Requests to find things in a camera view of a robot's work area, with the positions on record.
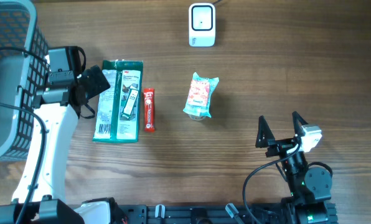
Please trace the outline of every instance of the green package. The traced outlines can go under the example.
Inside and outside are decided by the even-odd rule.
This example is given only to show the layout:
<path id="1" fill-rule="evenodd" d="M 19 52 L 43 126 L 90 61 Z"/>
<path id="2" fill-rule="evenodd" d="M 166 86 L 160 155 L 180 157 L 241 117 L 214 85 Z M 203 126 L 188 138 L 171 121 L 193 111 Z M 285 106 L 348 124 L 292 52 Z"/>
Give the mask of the green package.
<path id="1" fill-rule="evenodd" d="M 111 88 L 100 94 L 93 141 L 137 142 L 143 62 L 104 60 L 103 74 Z"/>

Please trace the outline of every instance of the black wire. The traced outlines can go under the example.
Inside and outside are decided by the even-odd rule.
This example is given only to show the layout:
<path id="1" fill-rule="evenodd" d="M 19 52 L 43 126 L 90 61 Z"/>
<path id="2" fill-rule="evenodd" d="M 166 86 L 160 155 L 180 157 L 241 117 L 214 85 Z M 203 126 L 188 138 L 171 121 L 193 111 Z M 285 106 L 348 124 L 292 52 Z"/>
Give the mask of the black wire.
<path id="1" fill-rule="evenodd" d="M 281 176 L 283 177 L 283 179 L 285 180 L 285 182 L 288 182 L 288 180 L 286 179 L 283 171 L 281 170 L 281 168 L 279 167 L 278 163 L 275 164 L 275 166 L 277 167 L 279 173 L 281 174 Z"/>
<path id="2" fill-rule="evenodd" d="M 92 115 L 90 116 L 83 116 L 82 114 L 80 114 L 81 117 L 85 118 L 85 119 L 92 119 L 92 118 L 95 118 L 96 116 L 96 111 L 91 107 L 89 106 L 87 103 L 85 104 L 85 107 L 90 110 L 90 112 L 92 112 Z"/>
<path id="3" fill-rule="evenodd" d="M 45 145 L 46 145 L 47 131 L 46 131 L 46 127 L 44 125 L 44 122 L 43 122 L 42 118 L 37 116 L 35 113 L 33 113 L 31 111 L 27 111 L 24 108 L 20 108 L 20 107 L 17 107 L 17 106 L 12 106 L 12 105 L 7 105 L 5 103 L 0 103 L 0 106 L 2 106 L 4 108 L 9 108 L 9 109 L 18 110 L 18 111 L 21 111 L 21 112 L 24 112 L 24 113 L 28 113 L 29 115 L 36 118 L 36 120 L 39 122 L 40 128 L 41 128 L 42 139 L 41 139 L 41 142 L 40 142 L 40 151 L 39 151 L 39 156 L 37 158 L 37 162 L 36 162 L 36 166 L 35 166 L 35 172 L 34 172 L 34 175 L 32 177 L 31 186 L 29 187 L 29 191 L 28 191 L 28 194 L 25 198 L 25 202 L 22 205 L 21 211 L 19 212 L 17 222 L 16 222 L 16 224 L 20 224 L 24 215 L 25 215 L 25 210 L 26 210 L 27 204 L 29 203 L 29 200 L 31 199 L 31 196 L 34 193 L 36 181 L 37 181 L 37 178 L 40 174 L 40 168 L 41 168 L 42 159 L 43 159 L 44 150 L 45 150 Z"/>
<path id="4" fill-rule="evenodd" d="M 248 177 L 245 179 L 245 181 L 244 181 L 244 183 L 243 183 L 243 188 L 242 188 L 242 199 L 243 199 L 243 204 L 244 204 L 244 206 L 245 206 L 245 209 L 246 209 L 247 212 L 249 213 L 249 215 L 252 217 L 252 219 L 255 220 L 255 222 L 256 222 L 257 224 L 261 224 L 261 223 L 260 223 L 259 220 L 258 220 L 258 219 L 257 219 L 257 218 L 252 214 L 252 212 L 250 211 L 250 209 L 249 209 L 249 207 L 248 207 L 248 203 L 247 203 L 247 194 L 246 194 L 246 191 L 247 191 L 247 184 L 248 184 L 248 181 L 249 181 L 249 179 L 250 179 L 253 175 L 255 175 L 257 172 L 259 172 L 259 170 L 262 170 L 262 169 L 264 169 L 264 168 L 266 168 L 266 167 L 269 167 L 269 166 L 271 166 L 271 165 L 274 165 L 274 164 L 276 164 L 276 163 L 278 163 L 278 162 L 285 161 L 285 160 L 289 159 L 290 157 L 293 157 L 294 155 L 296 155 L 296 153 L 299 152 L 299 149 L 300 149 L 300 146 L 301 146 L 301 143 L 300 143 L 299 138 L 298 138 L 297 141 L 298 141 L 298 147 L 297 147 L 296 150 L 293 151 L 290 155 L 288 155 L 288 156 L 285 157 L 285 158 L 277 159 L 277 160 L 275 160 L 275 161 L 269 162 L 269 163 L 267 163 L 267 164 L 265 164 L 265 165 L 262 165 L 262 166 L 256 168 L 252 173 L 250 173 L 250 174 L 248 175 Z"/>
<path id="5" fill-rule="evenodd" d="M 329 172 L 329 175 L 331 175 L 331 178 L 332 178 L 332 175 L 333 175 L 333 172 L 332 172 L 332 169 L 329 165 L 323 163 L 323 162 L 311 162 L 308 167 L 311 167 L 311 166 L 322 166 L 323 168 L 325 168 L 326 170 L 328 170 Z"/>
<path id="6" fill-rule="evenodd" d="M 19 48 L 19 47 L 0 47 L 0 51 L 1 50 L 16 50 L 16 51 L 19 51 L 19 52 L 24 52 L 25 54 L 29 54 L 29 55 L 33 56 L 34 58 L 36 58 L 37 60 L 48 64 L 46 59 L 43 59 L 43 58 L 39 57 L 38 55 L 36 55 L 35 53 L 30 52 L 30 51 L 25 50 L 25 49 L 22 49 L 22 48 Z"/>
<path id="7" fill-rule="evenodd" d="M 217 4 L 217 3 L 221 2 L 221 1 L 223 1 L 223 0 L 217 0 L 217 1 L 213 2 L 212 4 L 215 5 L 215 4 Z"/>
<path id="8" fill-rule="evenodd" d="M 81 47 L 77 47 L 77 48 L 78 48 L 78 51 L 80 51 L 80 53 L 82 53 L 82 55 L 83 55 L 82 72 L 84 72 L 86 70 L 86 54 L 85 54 L 85 51 L 83 50 L 83 48 L 81 48 Z"/>

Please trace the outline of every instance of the red wrapper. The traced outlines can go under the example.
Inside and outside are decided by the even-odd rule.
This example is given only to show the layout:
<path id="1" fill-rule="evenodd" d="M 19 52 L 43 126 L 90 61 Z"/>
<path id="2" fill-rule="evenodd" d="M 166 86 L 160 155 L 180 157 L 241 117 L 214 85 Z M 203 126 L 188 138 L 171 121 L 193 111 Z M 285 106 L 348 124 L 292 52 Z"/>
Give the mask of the red wrapper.
<path id="1" fill-rule="evenodd" d="M 154 89 L 144 89 L 144 130 L 147 132 L 154 132 Z"/>

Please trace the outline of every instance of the basket mesh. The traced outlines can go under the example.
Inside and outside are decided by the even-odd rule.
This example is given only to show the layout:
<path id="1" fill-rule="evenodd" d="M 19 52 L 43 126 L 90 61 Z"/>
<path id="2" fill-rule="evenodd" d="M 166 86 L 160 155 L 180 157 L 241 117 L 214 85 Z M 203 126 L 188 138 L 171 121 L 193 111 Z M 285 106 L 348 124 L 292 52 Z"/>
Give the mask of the basket mesh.
<path id="1" fill-rule="evenodd" d="M 24 48 L 29 26 L 29 13 L 25 9 L 0 10 L 0 47 L 20 47 Z M 47 55 L 48 44 L 38 26 L 34 29 L 31 51 L 40 57 Z M 0 59 L 9 55 L 21 54 L 13 50 L 0 51 Z M 46 64 L 41 63 L 32 56 L 27 74 L 21 74 L 27 77 L 26 86 L 21 96 L 21 105 L 24 109 L 33 111 L 31 108 L 32 96 L 35 89 L 44 82 L 44 74 L 47 71 Z M 27 113 L 20 113 L 17 120 L 17 134 L 13 139 L 13 144 L 2 157 L 0 161 L 18 161 L 27 158 L 28 150 L 31 144 L 33 117 Z"/>

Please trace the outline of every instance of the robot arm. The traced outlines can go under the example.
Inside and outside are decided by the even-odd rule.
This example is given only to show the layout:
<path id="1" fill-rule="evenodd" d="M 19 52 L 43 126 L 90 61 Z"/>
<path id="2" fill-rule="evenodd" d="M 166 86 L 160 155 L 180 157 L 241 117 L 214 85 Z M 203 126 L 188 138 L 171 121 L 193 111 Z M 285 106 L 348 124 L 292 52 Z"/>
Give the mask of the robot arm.
<path id="1" fill-rule="evenodd" d="M 279 156 L 281 159 L 284 179 L 291 193 L 291 197 L 281 201 L 287 223 L 326 223 L 330 219 L 326 202 L 331 199 L 332 170 L 320 162 L 308 164 L 304 156 L 322 138 L 321 129 L 308 124 L 297 112 L 292 115 L 295 137 L 282 140 L 274 138 L 261 116 L 256 147 L 267 147 L 266 157 Z"/>
<path id="2" fill-rule="evenodd" d="M 78 52 L 83 54 L 83 65 Z M 96 218 L 99 223 L 109 223 L 112 202 L 90 202 L 77 211 L 65 204 L 65 170 L 80 107 L 110 85 L 98 66 L 85 70 L 86 59 L 80 47 L 50 49 L 49 60 L 50 72 L 32 100 L 34 114 L 43 123 L 34 122 L 24 173 L 12 196 L 12 203 L 0 206 L 0 223 L 32 223 L 36 213 L 39 214 L 37 223 L 87 224 L 96 223 Z M 40 150 L 42 138 L 44 150 Z M 43 155 L 38 169 L 40 153 Z M 37 176 L 35 187 L 32 187 L 34 174 Z"/>

